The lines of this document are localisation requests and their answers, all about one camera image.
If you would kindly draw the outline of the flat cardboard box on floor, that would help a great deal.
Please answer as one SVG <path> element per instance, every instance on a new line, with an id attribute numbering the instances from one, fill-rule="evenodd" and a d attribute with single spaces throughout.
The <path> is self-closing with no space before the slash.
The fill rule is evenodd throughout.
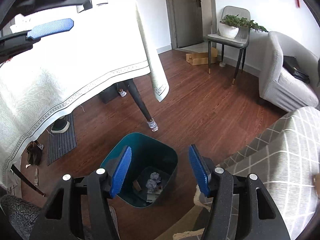
<path id="1" fill-rule="evenodd" d="M 211 63 L 217 62 L 218 50 L 214 47 L 211 48 Z M 186 61 L 192 66 L 208 64 L 208 52 L 206 53 L 190 53 L 186 54 Z"/>

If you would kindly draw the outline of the black and white shoe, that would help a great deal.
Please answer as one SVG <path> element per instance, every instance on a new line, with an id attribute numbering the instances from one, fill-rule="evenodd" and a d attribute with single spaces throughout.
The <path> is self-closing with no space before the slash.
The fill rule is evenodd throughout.
<path id="1" fill-rule="evenodd" d="M 65 119 L 64 116 L 58 118 L 53 126 L 51 127 L 51 132 L 53 134 L 65 133 L 70 127 L 70 122 Z"/>

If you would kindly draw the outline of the light blue paper ball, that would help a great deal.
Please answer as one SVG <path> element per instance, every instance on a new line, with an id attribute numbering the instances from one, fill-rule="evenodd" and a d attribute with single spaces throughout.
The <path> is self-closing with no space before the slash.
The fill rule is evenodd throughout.
<path id="1" fill-rule="evenodd" d="M 159 183 L 161 182 L 161 176 L 157 172 L 152 172 L 150 178 L 146 182 L 146 188 L 151 192 L 155 192 L 158 188 Z"/>

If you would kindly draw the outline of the black handbag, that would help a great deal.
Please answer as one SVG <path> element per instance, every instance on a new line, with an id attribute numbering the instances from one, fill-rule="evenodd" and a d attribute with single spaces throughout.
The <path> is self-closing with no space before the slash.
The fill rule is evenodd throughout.
<path id="1" fill-rule="evenodd" d="M 306 84 L 310 83 L 310 77 L 301 70 L 296 57 L 284 56 L 283 67 L 296 79 Z"/>

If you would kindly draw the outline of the grey dining chair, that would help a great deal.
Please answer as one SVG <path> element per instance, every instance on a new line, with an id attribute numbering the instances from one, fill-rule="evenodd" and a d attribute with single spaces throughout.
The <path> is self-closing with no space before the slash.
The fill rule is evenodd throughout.
<path id="1" fill-rule="evenodd" d="M 231 27 L 222 23 L 223 18 L 226 15 L 237 16 L 239 18 L 251 19 L 250 12 L 247 9 L 226 6 L 224 7 L 221 15 L 220 22 L 218 24 L 218 31 L 214 34 L 208 34 L 208 46 L 212 43 L 221 44 L 221 61 L 223 62 L 225 46 L 230 46 L 239 49 L 239 55 L 236 63 L 236 69 L 234 72 L 234 77 L 232 84 L 235 83 L 239 68 L 241 71 L 244 69 L 246 50 L 249 45 L 249 29 L 244 27 Z"/>

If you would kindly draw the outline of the potted green plant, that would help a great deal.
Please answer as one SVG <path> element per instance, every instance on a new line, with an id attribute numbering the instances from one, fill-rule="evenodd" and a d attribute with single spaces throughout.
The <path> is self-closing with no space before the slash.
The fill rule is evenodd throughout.
<path id="1" fill-rule="evenodd" d="M 219 23 L 219 34 L 226 38 L 235 38 L 241 28 L 253 29 L 255 32 L 266 32 L 268 30 L 254 20 L 249 20 L 238 15 L 225 15 Z"/>

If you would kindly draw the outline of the teal trash bin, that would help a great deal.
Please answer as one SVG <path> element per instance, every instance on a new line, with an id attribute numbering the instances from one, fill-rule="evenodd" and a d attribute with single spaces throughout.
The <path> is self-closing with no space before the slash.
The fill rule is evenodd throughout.
<path id="1" fill-rule="evenodd" d="M 136 208 L 163 204 L 174 188 L 178 156 L 170 146 L 142 133 L 130 133 L 123 137 L 101 163 L 104 168 L 118 157 L 125 146 L 131 147 L 132 159 L 118 196 Z M 153 203 L 147 202 L 147 180 L 150 174 L 159 174 L 163 191 Z"/>

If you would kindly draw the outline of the white patterned tablecloth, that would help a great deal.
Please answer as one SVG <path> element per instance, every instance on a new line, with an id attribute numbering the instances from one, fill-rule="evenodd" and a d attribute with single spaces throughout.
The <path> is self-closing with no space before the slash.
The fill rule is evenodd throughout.
<path id="1" fill-rule="evenodd" d="M 56 119 L 112 84 L 149 75 L 162 101 L 169 84 L 154 23 L 164 0 L 107 0 L 98 7 L 51 9 L 31 25 L 70 18 L 70 31 L 43 37 L 1 66 L 1 183 L 29 142 Z"/>

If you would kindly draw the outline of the dark striped floor mat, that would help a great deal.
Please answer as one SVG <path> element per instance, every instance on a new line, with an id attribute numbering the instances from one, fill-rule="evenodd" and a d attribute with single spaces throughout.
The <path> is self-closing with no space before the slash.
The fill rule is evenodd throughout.
<path id="1" fill-rule="evenodd" d="M 73 113 L 66 115 L 65 120 L 70 123 L 65 133 L 49 135 L 47 147 L 48 166 L 71 152 L 77 146 Z"/>

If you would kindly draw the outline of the black table leg with sock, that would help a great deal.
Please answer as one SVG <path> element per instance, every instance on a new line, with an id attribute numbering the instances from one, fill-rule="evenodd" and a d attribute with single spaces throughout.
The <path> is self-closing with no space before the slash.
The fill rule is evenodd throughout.
<path id="1" fill-rule="evenodd" d="M 146 118 L 149 128 L 153 132 L 157 132 L 158 126 L 157 126 L 155 120 L 151 117 L 134 81 L 132 79 L 125 80 L 124 84 L 127 87 L 127 90 L 129 91 L 129 93 L 132 96 L 133 100 L 135 101 L 136 105 L 139 107 L 140 111 L 142 112 L 142 114 Z"/>

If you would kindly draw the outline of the grey checked tablecloth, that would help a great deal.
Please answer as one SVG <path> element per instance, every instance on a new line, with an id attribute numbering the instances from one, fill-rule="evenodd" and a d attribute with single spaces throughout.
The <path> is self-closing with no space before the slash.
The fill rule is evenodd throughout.
<path id="1" fill-rule="evenodd" d="M 319 111 L 287 113 L 210 172 L 196 239 L 319 239 Z"/>

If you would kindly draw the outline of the grey door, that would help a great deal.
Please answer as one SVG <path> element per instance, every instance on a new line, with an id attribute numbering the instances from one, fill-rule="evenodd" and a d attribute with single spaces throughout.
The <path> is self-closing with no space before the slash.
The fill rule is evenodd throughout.
<path id="1" fill-rule="evenodd" d="M 185 49 L 217 31 L 215 0 L 165 0 L 171 46 Z"/>

